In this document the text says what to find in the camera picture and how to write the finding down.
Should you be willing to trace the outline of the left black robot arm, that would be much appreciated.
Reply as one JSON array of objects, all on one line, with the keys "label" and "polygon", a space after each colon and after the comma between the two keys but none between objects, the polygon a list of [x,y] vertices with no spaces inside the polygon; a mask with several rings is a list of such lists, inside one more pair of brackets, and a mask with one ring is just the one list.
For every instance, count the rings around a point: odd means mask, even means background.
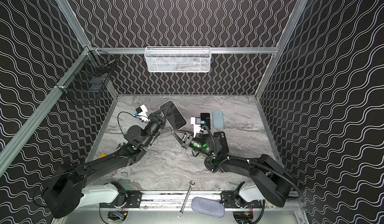
[{"label": "left black robot arm", "polygon": [[55,219],[62,218],[75,210],[80,203],[82,189],[96,179],[123,167],[131,166],[142,159],[148,146],[164,129],[170,108],[162,108],[149,116],[149,123],[143,129],[131,126],[124,138],[127,140],[112,154],[77,166],[62,165],[43,184],[42,197]]}]

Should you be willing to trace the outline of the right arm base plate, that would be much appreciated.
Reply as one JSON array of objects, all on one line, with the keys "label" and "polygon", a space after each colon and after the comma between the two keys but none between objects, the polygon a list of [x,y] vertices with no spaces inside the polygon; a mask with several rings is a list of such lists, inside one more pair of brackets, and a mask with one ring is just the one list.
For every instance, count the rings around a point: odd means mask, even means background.
[{"label": "right arm base plate", "polygon": [[226,209],[261,209],[262,202],[255,200],[247,202],[240,197],[239,194],[235,194],[234,191],[223,191],[220,193],[220,203],[224,205]]}]

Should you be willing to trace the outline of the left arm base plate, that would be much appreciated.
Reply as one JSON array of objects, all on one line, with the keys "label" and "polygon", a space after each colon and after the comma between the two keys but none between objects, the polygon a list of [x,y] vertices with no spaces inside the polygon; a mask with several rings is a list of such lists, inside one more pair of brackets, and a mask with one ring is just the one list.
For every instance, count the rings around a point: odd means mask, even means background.
[{"label": "left arm base plate", "polygon": [[143,193],[140,191],[126,191],[119,193],[111,203],[100,203],[100,208],[139,208]]}]

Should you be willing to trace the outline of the black phone case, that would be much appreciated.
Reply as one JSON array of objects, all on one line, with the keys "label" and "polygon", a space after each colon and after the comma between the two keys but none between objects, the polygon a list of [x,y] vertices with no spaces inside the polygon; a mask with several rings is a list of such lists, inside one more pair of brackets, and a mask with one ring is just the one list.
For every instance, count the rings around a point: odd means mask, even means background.
[{"label": "black phone case", "polygon": [[217,144],[217,153],[228,153],[229,148],[225,132],[215,132],[214,137],[216,138],[215,142]]}]

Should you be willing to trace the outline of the black phone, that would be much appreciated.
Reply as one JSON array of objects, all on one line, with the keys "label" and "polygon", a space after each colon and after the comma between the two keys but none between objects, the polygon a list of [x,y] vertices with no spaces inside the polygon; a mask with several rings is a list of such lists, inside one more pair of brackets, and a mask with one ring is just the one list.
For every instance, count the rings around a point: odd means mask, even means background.
[{"label": "black phone", "polygon": [[188,124],[185,117],[172,100],[162,104],[159,109],[167,113],[167,122],[172,129],[180,130]]}]

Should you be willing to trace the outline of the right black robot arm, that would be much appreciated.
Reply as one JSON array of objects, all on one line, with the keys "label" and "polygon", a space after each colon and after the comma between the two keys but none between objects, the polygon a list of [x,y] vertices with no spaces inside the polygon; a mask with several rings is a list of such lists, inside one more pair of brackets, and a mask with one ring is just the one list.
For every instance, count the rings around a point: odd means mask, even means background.
[{"label": "right black robot arm", "polygon": [[280,208],[285,205],[294,186],[293,179],[271,156],[230,155],[224,132],[200,137],[189,131],[173,130],[171,133],[184,149],[192,149],[194,157],[204,155],[204,165],[210,172],[235,173],[250,178],[265,200]]}]

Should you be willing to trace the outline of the pale blue phone case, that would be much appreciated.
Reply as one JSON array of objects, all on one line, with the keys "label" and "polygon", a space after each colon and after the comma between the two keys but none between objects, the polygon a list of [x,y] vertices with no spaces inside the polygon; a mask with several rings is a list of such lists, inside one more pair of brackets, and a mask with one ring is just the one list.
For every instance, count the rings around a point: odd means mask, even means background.
[{"label": "pale blue phone case", "polygon": [[213,125],[215,129],[224,129],[224,116],[222,111],[213,111]]}]

